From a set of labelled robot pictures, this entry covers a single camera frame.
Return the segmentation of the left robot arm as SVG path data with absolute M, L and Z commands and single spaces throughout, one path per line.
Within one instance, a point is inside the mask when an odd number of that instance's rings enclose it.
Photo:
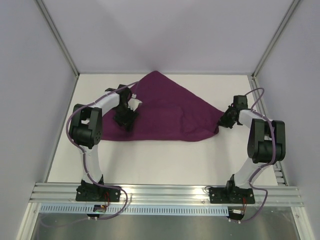
M 133 85 L 120 84 L 116 89 L 105 90 L 92 103 L 76 104 L 66 123 L 67 137 L 82 156 L 84 174 L 78 192 L 81 195 L 87 193 L 95 201 L 102 199 L 108 188 L 104 185 L 98 154 L 98 144 L 103 136 L 103 117 L 114 111 L 113 120 L 119 127 L 127 132 L 133 129 L 141 104 L 131 91 Z

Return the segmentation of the purple cloth mat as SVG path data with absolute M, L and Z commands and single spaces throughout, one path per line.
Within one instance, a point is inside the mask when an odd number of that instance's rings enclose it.
M 111 110 L 102 118 L 102 140 L 198 142 L 219 132 L 224 112 L 158 71 L 143 77 L 131 91 L 142 102 L 132 130 L 120 127 Z

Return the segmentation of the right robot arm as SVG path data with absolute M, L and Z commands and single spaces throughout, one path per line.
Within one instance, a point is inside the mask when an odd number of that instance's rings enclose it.
M 281 120 L 270 120 L 248 108 L 245 95 L 233 97 L 233 103 L 219 120 L 219 126 L 232 128 L 235 124 L 249 128 L 247 160 L 226 183 L 225 196 L 232 203 L 254 189 L 253 183 L 261 173 L 286 156 L 286 125 Z

